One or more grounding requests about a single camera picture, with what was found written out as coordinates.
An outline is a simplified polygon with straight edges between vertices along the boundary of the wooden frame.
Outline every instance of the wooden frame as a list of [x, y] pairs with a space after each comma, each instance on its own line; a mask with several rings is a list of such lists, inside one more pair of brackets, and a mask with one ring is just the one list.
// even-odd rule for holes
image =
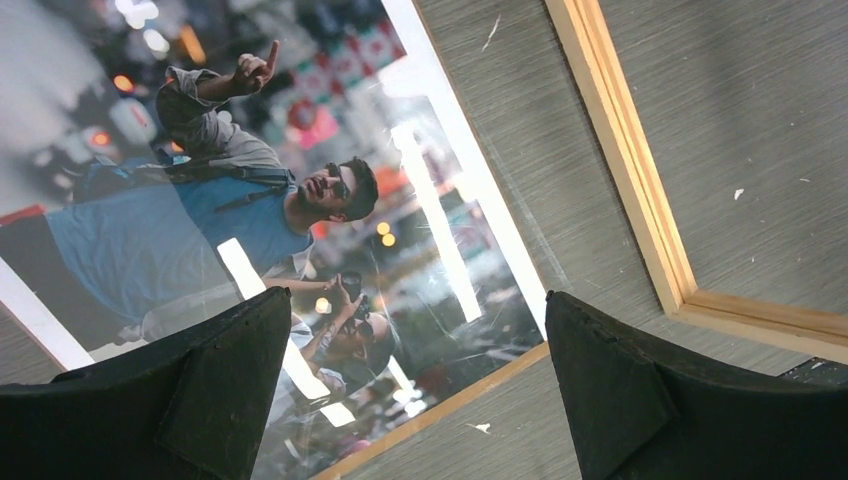
[[848, 363], [848, 317], [698, 288], [598, 0], [546, 3], [665, 313]]

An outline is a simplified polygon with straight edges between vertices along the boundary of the dark hair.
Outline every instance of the dark hair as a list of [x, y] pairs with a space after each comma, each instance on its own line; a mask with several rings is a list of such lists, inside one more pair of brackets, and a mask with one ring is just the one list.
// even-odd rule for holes
[[359, 157], [353, 157], [352, 160], [339, 166], [350, 168], [356, 179], [356, 193], [343, 213], [348, 221], [361, 220], [374, 211], [374, 204], [377, 203], [378, 197], [377, 178], [368, 163]]

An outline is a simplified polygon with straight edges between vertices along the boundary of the sunglasses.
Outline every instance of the sunglasses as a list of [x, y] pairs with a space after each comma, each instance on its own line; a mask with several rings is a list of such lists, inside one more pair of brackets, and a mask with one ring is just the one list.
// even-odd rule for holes
[[344, 179], [342, 178], [342, 169], [335, 163], [328, 163], [326, 168], [331, 177], [339, 179], [339, 182], [333, 185], [333, 196], [340, 200], [344, 200], [349, 197], [350, 189], [347, 188], [347, 185], [344, 183]]
[[[362, 323], [357, 325], [356, 320], [361, 320]], [[345, 322], [344, 329], [345, 332], [350, 336], [359, 333], [359, 335], [365, 340], [368, 340], [369, 343], [374, 340], [374, 327], [371, 326], [371, 324], [366, 319], [357, 319], [357, 317], [350, 317], [347, 322]]]

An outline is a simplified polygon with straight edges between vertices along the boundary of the raised hand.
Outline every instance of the raised hand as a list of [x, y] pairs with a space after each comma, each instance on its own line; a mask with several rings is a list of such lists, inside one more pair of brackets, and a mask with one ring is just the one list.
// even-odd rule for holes
[[280, 41], [274, 40], [267, 59], [250, 53], [239, 56], [236, 71], [232, 76], [233, 96], [250, 95], [262, 90], [274, 77], [279, 51]]

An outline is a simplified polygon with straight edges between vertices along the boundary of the backpack strap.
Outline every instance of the backpack strap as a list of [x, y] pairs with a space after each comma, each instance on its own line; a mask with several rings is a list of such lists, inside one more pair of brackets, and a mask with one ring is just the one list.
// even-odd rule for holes
[[227, 210], [233, 210], [235, 208], [244, 207], [245, 205], [250, 205], [251, 203], [261, 200], [265, 197], [270, 197], [271, 195], [280, 196], [288, 191], [288, 185], [275, 185], [268, 190], [262, 192], [253, 192], [248, 193], [247, 195], [237, 198], [231, 202], [227, 202], [223, 205], [215, 207], [215, 213], [221, 213]]

